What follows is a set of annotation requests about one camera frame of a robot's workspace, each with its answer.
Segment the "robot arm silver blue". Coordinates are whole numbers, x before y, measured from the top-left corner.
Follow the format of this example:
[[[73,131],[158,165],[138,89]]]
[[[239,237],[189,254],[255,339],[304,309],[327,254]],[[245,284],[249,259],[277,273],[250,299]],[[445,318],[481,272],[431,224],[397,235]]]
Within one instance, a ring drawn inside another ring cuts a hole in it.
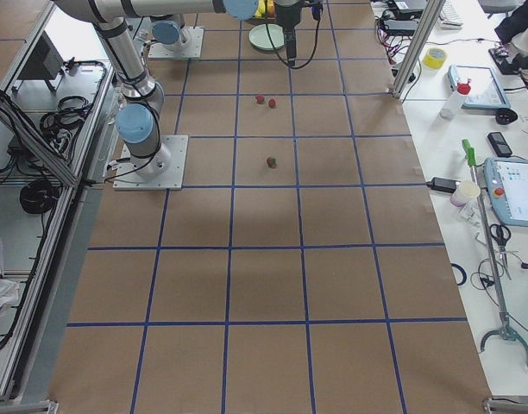
[[[164,48],[180,50],[190,44],[192,37],[182,14],[151,16],[150,21],[153,39]]]
[[[113,69],[122,81],[125,106],[116,115],[116,129],[139,169],[160,166],[166,156],[161,150],[160,111],[164,103],[161,85],[149,73],[128,34],[128,17],[154,17],[158,25],[174,30],[154,33],[160,43],[176,43],[181,25],[175,20],[190,13],[226,13],[246,21],[257,11],[257,1],[57,1],[68,16],[90,23]]]

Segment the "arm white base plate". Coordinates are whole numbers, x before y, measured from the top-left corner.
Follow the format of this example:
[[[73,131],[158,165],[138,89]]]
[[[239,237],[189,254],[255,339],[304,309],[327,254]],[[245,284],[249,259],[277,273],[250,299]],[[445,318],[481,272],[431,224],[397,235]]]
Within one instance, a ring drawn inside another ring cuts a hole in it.
[[[116,191],[181,190],[188,141],[187,135],[163,135],[160,151],[147,165],[147,160],[132,158],[123,144],[121,157],[129,161],[118,165],[113,188]]]
[[[199,59],[202,52],[204,28],[160,22],[152,27],[154,43],[148,57],[151,60]]]

